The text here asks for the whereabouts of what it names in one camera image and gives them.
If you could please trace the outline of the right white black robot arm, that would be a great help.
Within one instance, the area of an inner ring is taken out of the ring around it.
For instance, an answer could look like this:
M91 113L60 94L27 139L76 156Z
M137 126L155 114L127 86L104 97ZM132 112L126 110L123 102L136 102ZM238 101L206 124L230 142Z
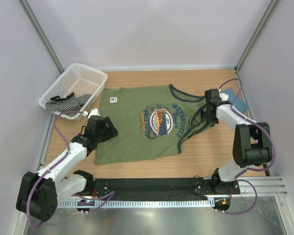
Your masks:
M266 122L256 122L239 112L219 89L205 91L206 110L203 119L214 126L223 121L234 131L232 159L217 168L211 178L211 188L216 194L226 194L234 187L237 178L246 171L273 160L270 127Z

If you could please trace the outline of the green tank top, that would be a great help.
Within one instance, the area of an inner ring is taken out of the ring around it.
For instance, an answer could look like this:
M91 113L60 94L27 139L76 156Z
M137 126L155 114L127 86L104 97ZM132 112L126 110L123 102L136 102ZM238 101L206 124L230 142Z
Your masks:
M100 143L95 164L107 165L154 160L182 152L182 144L204 132L203 96L183 92L172 84L137 88L105 88L99 113L109 117L118 131Z

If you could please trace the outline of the blue tank top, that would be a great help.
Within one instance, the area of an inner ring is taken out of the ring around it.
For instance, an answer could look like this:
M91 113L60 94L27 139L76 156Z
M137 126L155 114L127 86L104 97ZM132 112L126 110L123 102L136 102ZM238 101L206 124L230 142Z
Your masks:
M236 94L234 93L232 88L223 90L222 93L228 95L228 101L229 102L234 101L234 98L235 98ZM242 99L240 99L239 97L234 102L234 106L241 113L245 113L245 112L247 112L249 110L248 105Z

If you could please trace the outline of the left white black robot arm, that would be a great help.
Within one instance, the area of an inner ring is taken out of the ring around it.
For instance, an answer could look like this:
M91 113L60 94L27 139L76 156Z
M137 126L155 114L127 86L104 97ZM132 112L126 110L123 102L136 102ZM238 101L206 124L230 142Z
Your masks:
M90 195L95 188L93 175L83 170L66 175L79 162L87 158L100 143L118 135L109 117L89 115L82 132L53 161L36 173L27 172L21 180L16 209L42 222L48 221L57 205L81 193Z

